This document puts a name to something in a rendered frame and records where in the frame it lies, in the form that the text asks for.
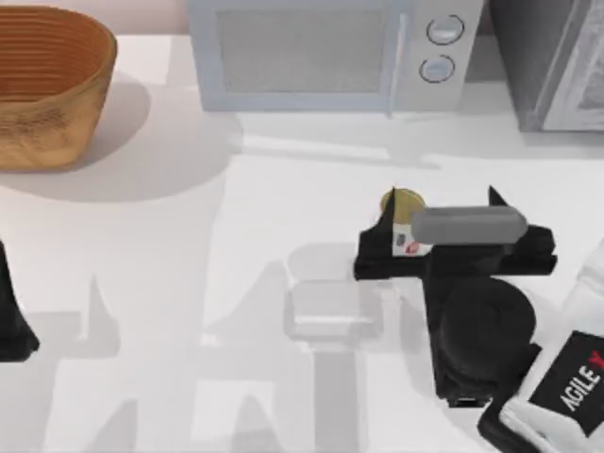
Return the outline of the yellow and white can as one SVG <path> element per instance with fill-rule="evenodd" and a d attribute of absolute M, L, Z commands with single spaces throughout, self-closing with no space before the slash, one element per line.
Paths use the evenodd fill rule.
<path fill-rule="evenodd" d="M 394 188 L 393 255 L 400 257 L 423 257 L 430 245 L 417 242 L 411 234 L 411 216 L 426 208 L 419 193 L 405 188 Z M 384 212 L 392 192 L 382 195 L 380 210 Z"/>

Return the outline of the microwave oven knob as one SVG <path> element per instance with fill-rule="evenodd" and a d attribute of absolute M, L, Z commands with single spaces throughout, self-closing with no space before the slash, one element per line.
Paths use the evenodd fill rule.
<path fill-rule="evenodd" d="M 419 76 L 427 83 L 439 84 L 449 80 L 455 71 L 455 61 L 447 55 L 439 55 L 421 63 Z"/>
<path fill-rule="evenodd" d="M 428 39 L 436 45 L 450 45 L 461 38 L 464 22 L 457 15 L 432 19 L 427 27 Z"/>

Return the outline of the grey cabinet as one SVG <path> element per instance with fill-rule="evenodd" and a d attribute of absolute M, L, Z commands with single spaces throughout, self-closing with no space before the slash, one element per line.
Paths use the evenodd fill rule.
<path fill-rule="evenodd" d="M 604 132 L 604 0 L 489 0 L 519 128 Z"/>

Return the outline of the microwave oven door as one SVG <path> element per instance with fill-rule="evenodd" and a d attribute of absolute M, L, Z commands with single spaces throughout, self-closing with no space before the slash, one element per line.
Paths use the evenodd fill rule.
<path fill-rule="evenodd" d="M 208 111 L 389 112 L 403 0 L 187 0 Z"/>

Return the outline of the woven wooden basket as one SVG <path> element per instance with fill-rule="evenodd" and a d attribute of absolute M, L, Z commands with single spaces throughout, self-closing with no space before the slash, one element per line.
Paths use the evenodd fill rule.
<path fill-rule="evenodd" d="M 80 160 L 108 96 L 118 44 L 81 12 L 0 5 L 0 171 Z"/>

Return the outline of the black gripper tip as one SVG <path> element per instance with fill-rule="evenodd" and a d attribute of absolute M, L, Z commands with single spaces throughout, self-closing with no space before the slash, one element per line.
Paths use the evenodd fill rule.
<path fill-rule="evenodd" d="M 8 259 L 0 241 L 0 363 L 25 362 L 40 348 L 13 291 Z"/>

